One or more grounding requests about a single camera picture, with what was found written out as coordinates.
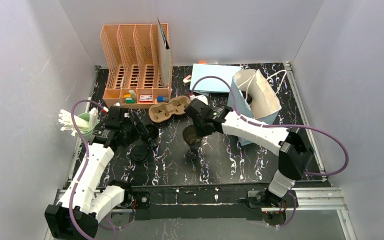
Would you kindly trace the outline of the black cup with shiny contents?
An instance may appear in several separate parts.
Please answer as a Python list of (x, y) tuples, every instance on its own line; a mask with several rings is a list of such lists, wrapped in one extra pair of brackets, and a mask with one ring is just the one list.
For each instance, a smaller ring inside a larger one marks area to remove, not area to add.
[(194, 125), (189, 125), (184, 128), (182, 138), (190, 149), (198, 150), (202, 146), (202, 137), (197, 135)]

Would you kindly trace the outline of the black lid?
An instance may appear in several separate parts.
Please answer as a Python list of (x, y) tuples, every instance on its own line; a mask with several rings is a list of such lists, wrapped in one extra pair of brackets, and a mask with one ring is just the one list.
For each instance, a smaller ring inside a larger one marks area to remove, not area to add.
[(143, 164), (149, 159), (149, 147), (145, 145), (134, 146), (129, 154), (129, 159), (136, 164)]

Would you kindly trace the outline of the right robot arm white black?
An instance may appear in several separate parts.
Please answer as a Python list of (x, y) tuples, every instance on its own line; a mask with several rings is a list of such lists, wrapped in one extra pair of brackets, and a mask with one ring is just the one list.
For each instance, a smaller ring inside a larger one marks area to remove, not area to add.
[(199, 98), (191, 100), (185, 113), (192, 119), (199, 137), (215, 132), (243, 138), (278, 157), (277, 170), (263, 193), (247, 197), (252, 205), (279, 206), (285, 195), (306, 174), (314, 149), (304, 129), (272, 126), (237, 113), (226, 105), (210, 107)]

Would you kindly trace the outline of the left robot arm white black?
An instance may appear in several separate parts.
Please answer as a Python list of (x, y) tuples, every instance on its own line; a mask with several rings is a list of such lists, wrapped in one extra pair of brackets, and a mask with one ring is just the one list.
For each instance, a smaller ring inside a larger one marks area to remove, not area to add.
[(68, 189), (57, 203), (47, 206), (44, 216), (51, 235), (62, 240), (93, 240), (100, 222), (130, 192), (126, 181), (111, 181), (95, 194), (101, 176), (119, 147), (128, 147), (149, 133), (137, 113), (111, 106), (107, 118), (86, 137), (86, 153)]

